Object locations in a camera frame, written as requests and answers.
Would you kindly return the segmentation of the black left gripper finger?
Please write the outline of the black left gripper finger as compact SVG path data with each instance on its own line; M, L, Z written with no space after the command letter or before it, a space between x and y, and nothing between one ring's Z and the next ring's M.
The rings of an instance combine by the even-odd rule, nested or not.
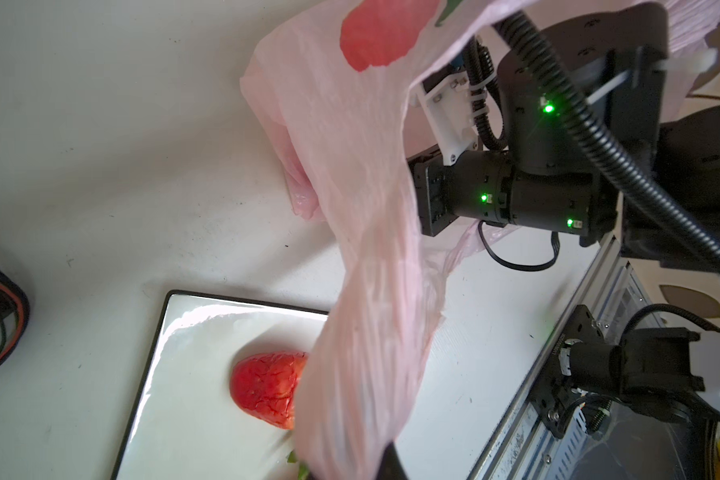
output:
M407 480L408 476L399 459L394 443L384 450L376 480Z

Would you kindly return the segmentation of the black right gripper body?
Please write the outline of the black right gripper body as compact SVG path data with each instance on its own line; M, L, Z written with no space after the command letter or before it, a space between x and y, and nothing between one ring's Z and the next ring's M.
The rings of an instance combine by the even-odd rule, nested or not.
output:
M456 220L445 191L445 169L440 149L432 146L410 158L408 166L417 201L422 234L435 237Z

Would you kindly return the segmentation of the red fake strawberry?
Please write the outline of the red fake strawberry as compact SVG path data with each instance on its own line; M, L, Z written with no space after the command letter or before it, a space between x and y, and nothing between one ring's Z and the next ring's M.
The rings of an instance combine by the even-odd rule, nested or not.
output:
M294 397L308 354L301 351L262 353L234 365L230 396L245 413L283 430L294 428Z

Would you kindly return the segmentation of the pink plastic bag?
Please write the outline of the pink plastic bag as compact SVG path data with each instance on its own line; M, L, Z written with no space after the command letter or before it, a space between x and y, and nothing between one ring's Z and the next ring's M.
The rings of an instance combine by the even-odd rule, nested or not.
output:
M405 159L413 85L520 1L325 1L255 48L241 91L283 164L294 212L323 219L346 275L295 394L297 457L372 479L415 404L449 274L472 233L426 248Z

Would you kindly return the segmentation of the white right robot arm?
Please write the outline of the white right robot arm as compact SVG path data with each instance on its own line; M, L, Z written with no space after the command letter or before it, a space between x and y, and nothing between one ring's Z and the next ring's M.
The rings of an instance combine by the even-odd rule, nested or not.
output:
M661 119L668 75L716 53L672 57L668 27L656 2L546 29L516 13L499 64L460 46L416 93L436 138L409 162L422 233L469 218L586 247L619 231L624 257L720 274L720 105Z

